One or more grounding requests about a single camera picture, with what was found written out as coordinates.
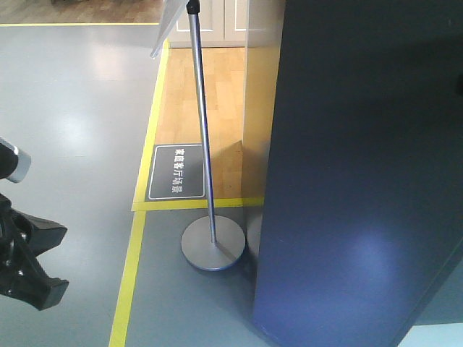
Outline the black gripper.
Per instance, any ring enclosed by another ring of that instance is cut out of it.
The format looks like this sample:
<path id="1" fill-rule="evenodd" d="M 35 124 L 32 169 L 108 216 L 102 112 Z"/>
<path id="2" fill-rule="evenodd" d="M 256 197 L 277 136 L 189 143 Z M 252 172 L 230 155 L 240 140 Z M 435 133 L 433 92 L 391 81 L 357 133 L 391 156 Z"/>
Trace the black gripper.
<path id="1" fill-rule="evenodd" d="M 69 281 L 50 278 L 38 261 L 32 265 L 31 292 L 19 289 L 21 283 L 25 284 L 20 264 L 25 257 L 14 236 L 19 236 L 37 257 L 59 246 L 66 232 L 67 227 L 62 224 L 13 209 L 11 201 L 1 195 L 1 295 L 26 302 L 38 310 L 58 305 Z"/>

